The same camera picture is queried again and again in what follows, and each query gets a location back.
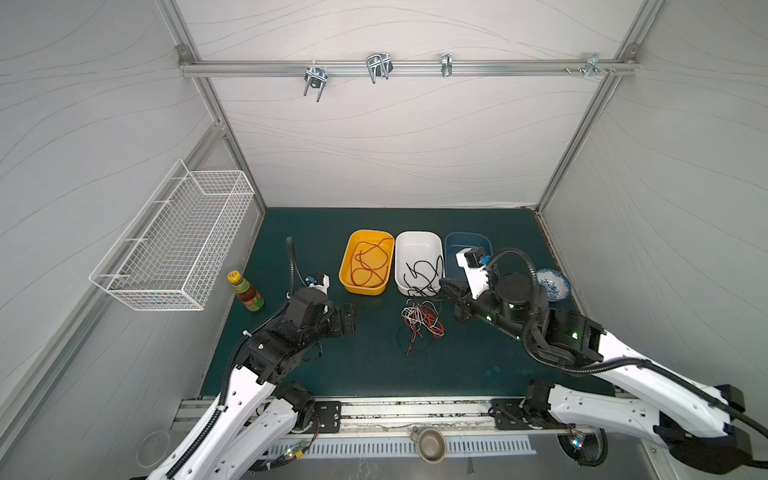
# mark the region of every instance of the metal bracket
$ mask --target metal bracket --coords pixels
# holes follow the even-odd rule
[[[389,57],[388,53],[375,53],[366,58],[366,67],[374,84],[376,77],[384,77],[389,80],[389,72],[392,71],[392,58]]]
[[[491,399],[488,414],[493,417],[493,426],[497,430],[530,430],[531,426],[523,419],[520,399]]]
[[[442,66],[442,76],[450,77],[453,73],[453,55],[449,53],[442,54],[440,65]]]
[[[189,47],[186,45],[176,45],[176,52],[179,54],[179,65],[192,65],[194,58]]]
[[[621,56],[621,60],[627,63],[634,63],[637,61],[638,53],[640,53],[640,44],[630,43],[629,45],[627,45],[627,48],[624,50],[624,53]]]
[[[341,402],[315,402],[314,415],[319,417],[320,433],[339,433]]]
[[[594,74],[610,74],[610,71],[604,70],[603,68],[600,68],[598,66],[598,62],[600,61],[600,58],[598,57],[598,54],[594,53],[592,56],[587,60],[587,63],[584,64],[584,67],[579,68],[578,70],[581,72],[582,77],[588,77],[590,75]]]
[[[309,67],[304,73],[304,80],[306,80],[304,96],[306,97],[306,93],[309,91],[310,86],[312,88],[318,88],[316,101],[320,101],[320,95],[323,94],[323,89],[325,89],[326,83],[328,82],[328,75],[326,72],[322,68],[314,66]]]

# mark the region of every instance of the yellow plastic tray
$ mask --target yellow plastic tray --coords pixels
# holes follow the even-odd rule
[[[381,250],[374,247],[378,243]],[[395,238],[389,233],[378,230],[357,230],[349,236],[349,241],[346,243],[344,259],[339,269],[339,282],[351,293],[379,295],[389,282],[394,252]],[[363,263],[367,264],[374,273],[364,270]]]

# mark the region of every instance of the blue plastic tray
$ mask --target blue plastic tray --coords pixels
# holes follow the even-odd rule
[[[456,263],[456,254],[465,248],[483,247],[488,255],[493,255],[491,241],[480,233],[453,232],[445,238],[445,278],[467,280],[464,269]]]

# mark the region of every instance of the small metal cup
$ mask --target small metal cup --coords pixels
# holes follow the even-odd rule
[[[445,437],[437,430],[414,427],[411,440],[425,462],[438,463],[445,458]]]

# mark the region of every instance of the white plastic tray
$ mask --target white plastic tray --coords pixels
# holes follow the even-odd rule
[[[395,283],[400,293],[405,296],[423,296],[417,290],[421,289],[427,296],[433,296],[440,291],[440,279],[444,275],[445,259],[442,257],[440,237],[432,232],[418,231],[402,232],[397,236]]]

